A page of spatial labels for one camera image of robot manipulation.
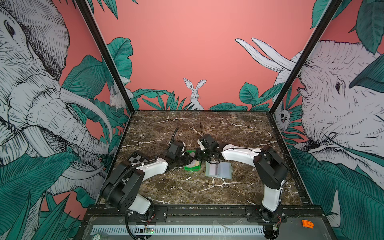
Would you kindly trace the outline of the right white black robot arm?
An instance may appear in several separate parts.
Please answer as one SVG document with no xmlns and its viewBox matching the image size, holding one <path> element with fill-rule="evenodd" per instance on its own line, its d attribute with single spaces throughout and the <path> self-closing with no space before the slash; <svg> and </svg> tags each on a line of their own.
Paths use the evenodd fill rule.
<svg viewBox="0 0 384 240">
<path fill-rule="evenodd" d="M 262 209 L 274 213 L 281 201 L 281 193 L 289 172 L 287 164 L 270 146 L 260 149 L 238 147 L 219 143 L 206 134 L 198 139 L 200 146 L 196 150 L 196 160 L 209 162 L 211 159 L 235 161 L 254 167 L 264 185 Z"/>
</svg>

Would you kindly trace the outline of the green plastic card tray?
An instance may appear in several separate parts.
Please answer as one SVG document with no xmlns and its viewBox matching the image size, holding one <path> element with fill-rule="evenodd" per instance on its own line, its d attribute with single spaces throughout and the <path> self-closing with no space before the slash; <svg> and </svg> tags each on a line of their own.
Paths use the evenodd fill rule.
<svg viewBox="0 0 384 240">
<path fill-rule="evenodd" d="M 195 156 L 196 151 L 187 151 L 189 155 L 193 158 Z M 184 167 L 185 171 L 190 171 L 190 172 L 195 172 L 195 171 L 200 171 L 201 170 L 201 162 L 192 160 L 192 162 Z"/>
</svg>

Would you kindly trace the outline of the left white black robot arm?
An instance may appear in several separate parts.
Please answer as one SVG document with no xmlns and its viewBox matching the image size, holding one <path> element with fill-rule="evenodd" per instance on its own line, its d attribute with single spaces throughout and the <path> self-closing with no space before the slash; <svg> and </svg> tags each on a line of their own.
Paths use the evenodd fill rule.
<svg viewBox="0 0 384 240">
<path fill-rule="evenodd" d="M 192 160 L 182 141 L 171 142 L 160 156 L 152 160 L 135 151 L 127 161 L 121 162 L 112 171 L 104 182 L 100 195 L 105 199 L 107 208 L 147 215 L 152 211 L 152 202 L 139 194 L 142 182 L 189 165 Z"/>
</svg>

